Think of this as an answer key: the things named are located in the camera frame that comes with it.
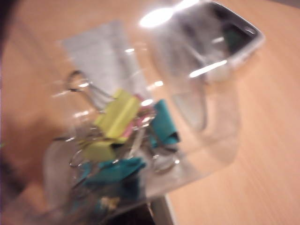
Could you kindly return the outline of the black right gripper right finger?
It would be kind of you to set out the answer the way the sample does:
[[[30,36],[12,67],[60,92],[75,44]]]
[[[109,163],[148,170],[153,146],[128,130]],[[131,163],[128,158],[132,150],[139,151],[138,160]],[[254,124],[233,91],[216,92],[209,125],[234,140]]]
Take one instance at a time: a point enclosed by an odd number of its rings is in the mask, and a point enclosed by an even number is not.
[[[160,196],[151,202],[152,218],[156,225],[174,225],[175,218],[171,202],[167,195]]]

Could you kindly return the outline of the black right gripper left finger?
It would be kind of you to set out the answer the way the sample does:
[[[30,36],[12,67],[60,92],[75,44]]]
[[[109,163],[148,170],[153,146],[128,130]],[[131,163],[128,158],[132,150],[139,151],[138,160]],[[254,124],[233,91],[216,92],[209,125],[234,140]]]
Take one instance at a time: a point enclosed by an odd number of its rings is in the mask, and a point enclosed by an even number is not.
[[[136,207],[118,218],[119,225],[151,225],[152,215],[148,205]]]

